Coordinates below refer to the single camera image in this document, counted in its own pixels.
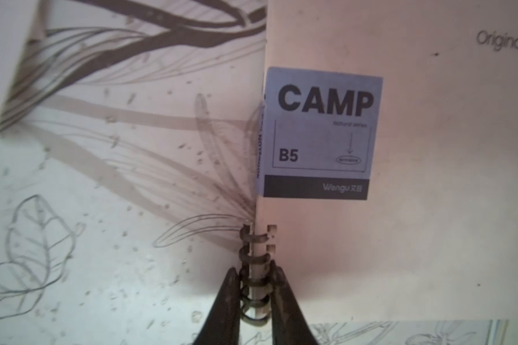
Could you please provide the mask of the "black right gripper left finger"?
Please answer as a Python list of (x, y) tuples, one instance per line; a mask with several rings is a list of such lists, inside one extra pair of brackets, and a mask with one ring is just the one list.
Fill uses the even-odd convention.
[(240, 278), (230, 268), (194, 345), (238, 345), (240, 337)]

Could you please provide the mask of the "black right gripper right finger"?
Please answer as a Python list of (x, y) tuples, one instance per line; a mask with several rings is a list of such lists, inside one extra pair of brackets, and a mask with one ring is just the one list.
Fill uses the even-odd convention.
[(281, 267), (271, 264), (271, 323), (274, 345), (318, 345)]

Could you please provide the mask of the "CAMP B5 spiral notebook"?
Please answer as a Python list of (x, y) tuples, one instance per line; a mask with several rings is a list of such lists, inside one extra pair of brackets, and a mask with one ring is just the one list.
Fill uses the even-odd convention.
[(269, 1), (259, 140), (308, 322), (518, 319), (518, 1)]

